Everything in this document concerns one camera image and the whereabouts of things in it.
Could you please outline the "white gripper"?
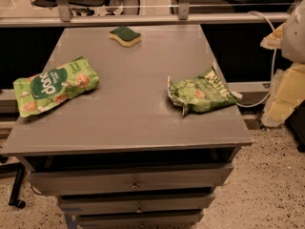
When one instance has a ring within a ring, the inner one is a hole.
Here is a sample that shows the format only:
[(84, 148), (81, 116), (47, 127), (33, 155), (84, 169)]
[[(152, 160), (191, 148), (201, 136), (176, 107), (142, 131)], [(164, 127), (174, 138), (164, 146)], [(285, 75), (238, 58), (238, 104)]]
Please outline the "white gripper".
[(271, 83), (271, 94), (263, 110), (261, 122), (278, 127), (305, 99), (305, 0), (290, 17), (260, 42), (262, 48), (280, 49), (282, 56), (293, 63), (286, 70), (277, 70)]

